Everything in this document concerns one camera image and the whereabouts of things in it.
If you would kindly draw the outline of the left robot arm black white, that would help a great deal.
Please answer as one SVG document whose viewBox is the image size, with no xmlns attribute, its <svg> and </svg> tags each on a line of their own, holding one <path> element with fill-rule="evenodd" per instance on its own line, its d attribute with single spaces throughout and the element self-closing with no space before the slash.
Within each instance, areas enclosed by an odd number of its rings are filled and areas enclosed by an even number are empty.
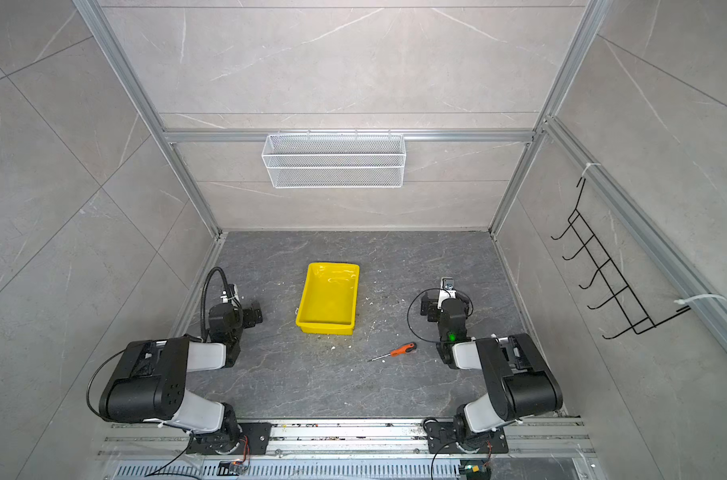
<svg viewBox="0 0 727 480">
<path fill-rule="evenodd" d="M 98 404 L 107 422 L 156 423 L 189 434 L 185 452 L 200 455 L 262 455 L 270 425 L 238 422 L 234 408 L 186 388 L 189 373 L 234 366 L 243 331 L 263 322 L 260 305 L 239 305 L 235 293 L 208 310 L 205 342 L 190 336 L 129 343 L 121 352 Z"/>
</svg>

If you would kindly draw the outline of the orange handled screwdriver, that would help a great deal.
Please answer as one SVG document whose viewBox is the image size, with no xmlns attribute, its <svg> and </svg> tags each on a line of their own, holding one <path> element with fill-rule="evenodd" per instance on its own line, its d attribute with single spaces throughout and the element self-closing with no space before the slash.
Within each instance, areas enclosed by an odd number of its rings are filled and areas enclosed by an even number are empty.
<svg viewBox="0 0 727 480">
<path fill-rule="evenodd" d="M 411 352 L 415 351 L 415 349 L 417 349 L 417 344 L 415 342 L 409 342 L 405 345 L 401 345 L 401 346 L 387 352 L 387 354 L 383 354 L 383 355 L 379 355 L 375 358 L 371 358 L 371 359 L 369 359 L 369 362 L 373 362 L 375 360 L 385 360 L 385 358 L 405 355 L 407 353 L 411 353 Z"/>
</svg>

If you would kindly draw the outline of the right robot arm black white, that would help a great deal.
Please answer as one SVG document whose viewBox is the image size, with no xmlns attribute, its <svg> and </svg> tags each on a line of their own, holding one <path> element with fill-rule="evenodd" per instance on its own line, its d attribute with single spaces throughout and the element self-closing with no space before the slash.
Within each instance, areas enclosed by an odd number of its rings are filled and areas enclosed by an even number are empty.
<svg viewBox="0 0 727 480">
<path fill-rule="evenodd" d="M 563 392 L 529 334 L 469 336 L 467 320 L 475 306 L 449 277 L 421 291 L 417 301 L 419 315 L 437 326 L 439 338 L 431 344 L 441 362 L 452 370 L 477 370 L 485 384 L 485 393 L 459 406 L 451 421 L 423 420 L 430 452 L 505 453 L 503 428 L 561 410 Z"/>
</svg>

